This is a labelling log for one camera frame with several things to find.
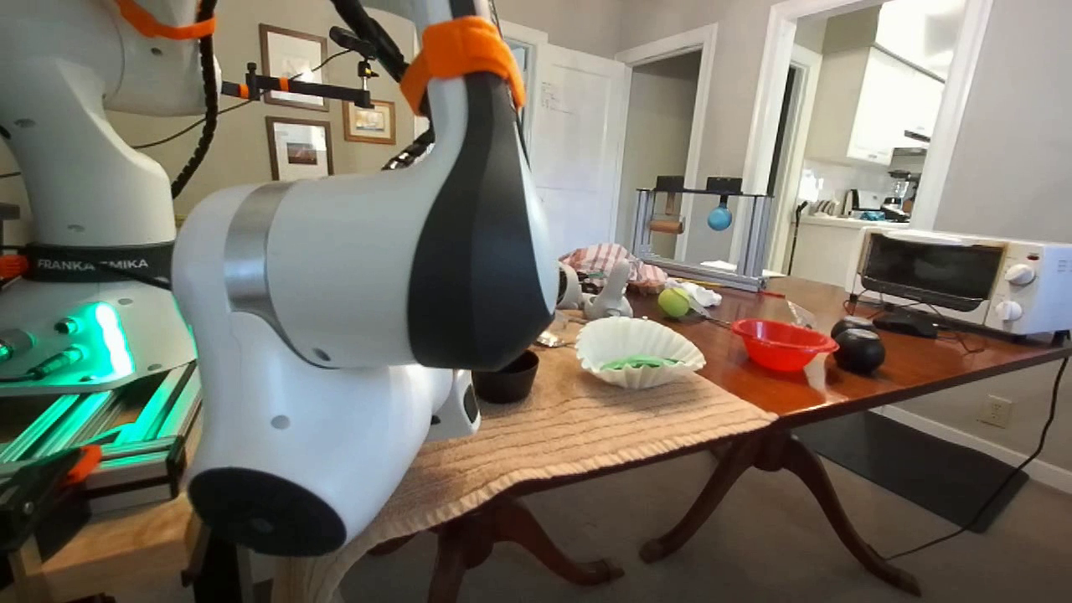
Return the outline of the robot base aluminium frame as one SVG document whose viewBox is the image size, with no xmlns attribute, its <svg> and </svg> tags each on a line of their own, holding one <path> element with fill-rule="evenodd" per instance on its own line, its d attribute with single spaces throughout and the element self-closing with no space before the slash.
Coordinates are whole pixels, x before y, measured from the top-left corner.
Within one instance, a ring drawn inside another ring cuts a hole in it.
<svg viewBox="0 0 1072 603">
<path fill-rule="evenodd" d="M 4 603 L 254 603 L 248 556 L 182 492 L 202 377 L 167 293 L 9 283 L 4 340 Z"/>
</svg>

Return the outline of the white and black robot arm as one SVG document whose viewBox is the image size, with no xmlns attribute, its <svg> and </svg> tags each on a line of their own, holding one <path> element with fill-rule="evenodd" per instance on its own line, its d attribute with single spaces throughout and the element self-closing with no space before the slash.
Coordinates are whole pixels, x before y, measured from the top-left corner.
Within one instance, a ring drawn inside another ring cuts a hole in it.
<svg viewBox="0 0 1072 603">
<path fill-rule="evenodd" d="M 4 296 L 13 395 L 100 393 L 195 366 L 205 439 L 188 501 L 267 556 L 355 540 L 467 373 L 552 319 L 518 108 L 488 0 L 395 0 L 420 32 L 408 168 L 224 187 L 191 214 L 115 113 L 218 93 L 210 0 L 0 0 L 0 134 L 32 200 Z"/>
</svg>

